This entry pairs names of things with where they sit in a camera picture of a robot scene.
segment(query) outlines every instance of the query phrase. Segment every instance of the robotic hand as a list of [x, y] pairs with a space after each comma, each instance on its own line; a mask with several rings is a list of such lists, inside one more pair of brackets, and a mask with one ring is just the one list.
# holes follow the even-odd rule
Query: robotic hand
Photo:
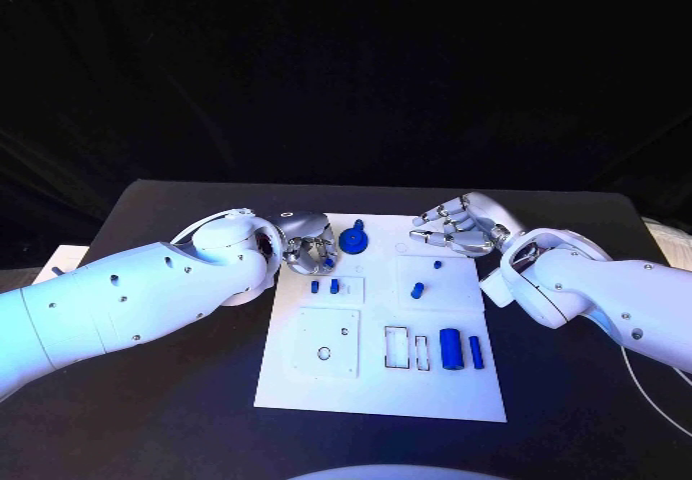
[[480, 287], [499, 307], [513, 300], [542, 325], [589, 318], [630, 350], [692, 373], [692, 273], [641, 260], [612, 261], [569, 230], [526, 231], [501, 205], [480, 193], [442, 203], [414, 219], [444, 220], [444, 233], [411, 238], [468, 257], [501, 252]]
[[281, 259], [315, 274], [331, 270], [336, 256], [324, 214], [264, 220], [248, 209], [228, 210], [171, 243], [117, 253], [1, 294], [0, 401], [53, 370], [157, 339], [219, 305], [253, 300], [274, 286]]

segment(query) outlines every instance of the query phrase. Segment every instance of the table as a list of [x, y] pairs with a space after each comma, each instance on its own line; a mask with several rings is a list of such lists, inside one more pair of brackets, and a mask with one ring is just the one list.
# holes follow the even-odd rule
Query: table
[[[233, 207], [259, 216], [287, 210], [414, 215], [465, 191], [138, 181], [82, 263], [170, 240]], [[568, 228], [615, 260], [664, 263], [625, 197], [486, 193], [529, 228]], [[497, 260], [496, 253], [478, 260], [480, 275]], [[689, 475], [692, 438], [641, 398], [598, 327], [579, 317], [550, 330], [516, 304], [499, 309], [487, 299], [506, 424], [253, 408], [272, 299], [271, 289], [144, 346], [27, 385], [0, 405], [0, 477], [261, 479], [372, 463], [509, 478]], [[689, 386], [669, 367], [630, 358], [651, 397], [689, 428]]]

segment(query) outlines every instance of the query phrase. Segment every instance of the blue object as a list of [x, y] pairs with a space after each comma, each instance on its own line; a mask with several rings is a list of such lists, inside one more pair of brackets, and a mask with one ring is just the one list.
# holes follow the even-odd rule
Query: blue object
[[471, 344], [473, 367], [480, 370], [484, 368], [484, 365], [483, 355], [480, 354], [478, 337], [468, 337], [468, 343]]
[[442, 350], [442, 368], [447, 370], [461, 370], [464, 368], [461, 334], [455, 328], [439, 330], [439, 347]]
[[422, 289], [425, 288], [425, 285], [418, 282], [414, 286], [414, 290], [411, 292], [411, 296], [418, 300], [421, 298], [421, 295], [422, 295]]
[[356, 220], [353, 227], [347, 228], [339, 235], [339, 248], [343, 253], [357, 255], [367, 248], [367, 235], [363, 231], [363, 221]]

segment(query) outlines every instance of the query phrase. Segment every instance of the white board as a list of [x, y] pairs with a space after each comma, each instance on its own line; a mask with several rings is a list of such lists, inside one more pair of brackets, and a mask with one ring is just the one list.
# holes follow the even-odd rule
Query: white board
[[[328, 214], [328, 218], [336, 236], [360, 218], [369, 246], [359, 255], [339, 253], [337, 266], [328, 277], [308, 277], [281, 268], [255, 407], [504, 422], [473, 260], [408, 238], [412, 217]], [[442, 261], [438, 270], [432, 267], [435, 260]], [[356, 285], [350, 294], [328, 294], [331, 278], [337, 278], [340, 284]], [[320, 281], [321, 294], [310, 292], [314, 279]], [[405, 293], [411, 294], [414, 280], [428, 282], [429, 288], [421, 299], [409, 302]], [[354, 376], [344, 375], [343, 366], [326, 366], [333, 358], [315, 360], [313, 350], [321, 345], [317, 340], [310, 343], [300, 338], [304, 324], [300, 317], [305, 311], [313, 320], [333, 323], [334, 328], [324, 325], [328, 334], [336, 334], [336, 326], [347, 320], [346, 315], [359, 312]], [[408, 369], [385, 367], [386, 326], [408, 328]], [[455, 328], [461, 332], [463, 370], [442, 369], [442, 328]], [[320, 341], [326, 335], [317, 333]], [[480, 338], [483, 370], [473, 368], [471, 335]], [[416, 369], [416, 336], [426, 337], [429, 371]], [[304, 358], [311, 365], [298, 364], [295, 368], [295, 347], [303, 345], [307, 345]]]

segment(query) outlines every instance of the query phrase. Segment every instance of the black background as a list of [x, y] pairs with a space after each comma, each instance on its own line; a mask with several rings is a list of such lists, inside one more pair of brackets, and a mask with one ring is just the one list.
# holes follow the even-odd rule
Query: black background
[[[241, 204], [261, 214], [328, 198], [334, 212], [408, 214], [464, 192], [138, 182], [85, 262], [171, 238]], [[615, 260], [664, 262], [624, 197], [488, 193], [529, 228], [578, 231]], [[478, 274], [496, 264], [496, 254], [481, 258]], [[0, 477], [287, 478], [370, 463], [507, 478], [685, 477], [692, 439], [646, 403], [620, 348], [595, 324], [578, 317], [552, 330], [516, 304], [499, 309], [487, 299], [506, 424], [253, 408], [272, 299], [271, 289], [144, 346], [29, 384], [0, 408]], [[654, 401], [690, 428], [689, 385], [670, 367], [630, 358]]]
[[3, 2], [1, 263], [88, 243], [137, 178], [617, 191], [689, 225], [687, 30], [650, 5]]

